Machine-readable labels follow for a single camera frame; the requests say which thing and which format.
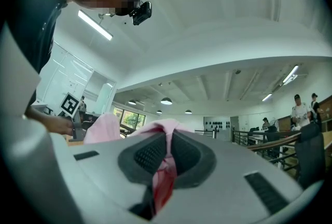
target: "man in white shirt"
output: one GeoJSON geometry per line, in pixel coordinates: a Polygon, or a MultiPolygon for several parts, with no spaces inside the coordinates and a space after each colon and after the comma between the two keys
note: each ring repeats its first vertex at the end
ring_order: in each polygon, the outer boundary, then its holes
{"type": "Polygon", "coordinates": [[[296,106],[292,108],[292,121],[296,123],[296,128],[299,130],[301,127],[304,127],[305,125],[309,124],[309,118],[310,118],[310,111],[306,105],[305,102],[301,102],[301,98],[299,94],[296,94],[294,96],[294,100],[296,103],[296,106]]]}

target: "white ceiling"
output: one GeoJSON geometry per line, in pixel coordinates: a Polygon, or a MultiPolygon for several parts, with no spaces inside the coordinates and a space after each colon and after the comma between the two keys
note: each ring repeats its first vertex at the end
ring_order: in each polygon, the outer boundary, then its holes
{"type": "MultiPolygon", "coordinates": [[[[129,17],[106,17],[102,21],[101,25],[114,36],[111,41],[105,39],[77,16],[80,7],[76,4],[69,4],[63,9],[57,26],[120,67],[124,63],[134,61],[139,55],[167,39],[174,37],[181,39],[181,35],[190,31],[190,28],[198,25],[204,27],[206,23],[219,24],[225,20],[259,17],[270,21],[301,23],[324,35],[327,35],[327,28],[331,24],[329,11],[323,0],[149,1],[153,4],[153,15],[139,26],[133,26],[129,17]]],[[[84,11],[99,22],[98,11],[84,11]]],[[[253,71],[243,72],[243,78],[249,77],[253,71]]],[[[207,80],[207,82],[207,85],[213,85],[213,81],[207,80]]],[[[240,95],[232,93],[230,98],[235,99],[240,95]]]]}
{"type": "Polygon", "coordinates": [[[298,64],[296,74],[298,78],[290,84],[283,86],[287,91],[293,85],[303,81],[311,69],[310,63],[274,63],[269,66],[257,68],[240,68],[241,72],[235,74],[236,70],[220,72],[215,70],[201,76],[190,76],[173,81],[163,82],[162,86],[154,85],[137,88],[134,90],[116,93],[114,101],[126,104],[129,100],[137,100],[144,104],[144,110],[154,111],[154,105],[159,106],[163,97],[169,97],[174,104],[201,103],[215,101],[216,103],[230,102],[252,102],[261,103],[261,100],[269,94],[272,89],[280,83],[298,64]]]}

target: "window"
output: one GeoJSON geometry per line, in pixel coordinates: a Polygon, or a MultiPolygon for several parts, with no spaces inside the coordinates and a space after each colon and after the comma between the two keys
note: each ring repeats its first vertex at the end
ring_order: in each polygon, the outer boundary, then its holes
{"type": "Polygon", "coordinates": [[[144,125],[145,115],[133,113],[128,110],[114,108],[114,115],[118,117],[119,122],[132,129],[139,129],[144,125]]]}

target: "hand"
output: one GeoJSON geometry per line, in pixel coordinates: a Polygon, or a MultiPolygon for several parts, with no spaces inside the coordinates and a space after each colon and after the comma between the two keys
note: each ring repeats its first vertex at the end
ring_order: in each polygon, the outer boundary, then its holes
{"type": "Polygon", "coordinates": [[[40,121],[46,126],[48,132],[50,133],[57,133],[61,135],[73,134],[73,123],[65,118],[45,115],[40,121]]]}

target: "pink cloth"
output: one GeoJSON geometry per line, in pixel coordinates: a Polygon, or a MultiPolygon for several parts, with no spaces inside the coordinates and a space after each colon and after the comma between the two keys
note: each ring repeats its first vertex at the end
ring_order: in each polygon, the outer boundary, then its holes
{"type": "Polygon", "coordinates": [[[130,135],[135,136],[151,132],[153,132],[153,134],[157,132],[164,132],[166,134],[167,154],[161,162],[157,172],[153,176],[153,192],[156,213],[162,209],[167,200],[171,197],[174,181],[177,177],[175,161],[171,154],[171,141],[173,131],[175,129],[193,132],[176,120],[165,119],[151,122],[130,135]]]}
{"type": "Polygon", "coordinates": [[[97,121],[87,130],[84,144],[94,144],[122,139],[119,119],[111,113],[99,116],[97,121]]]}

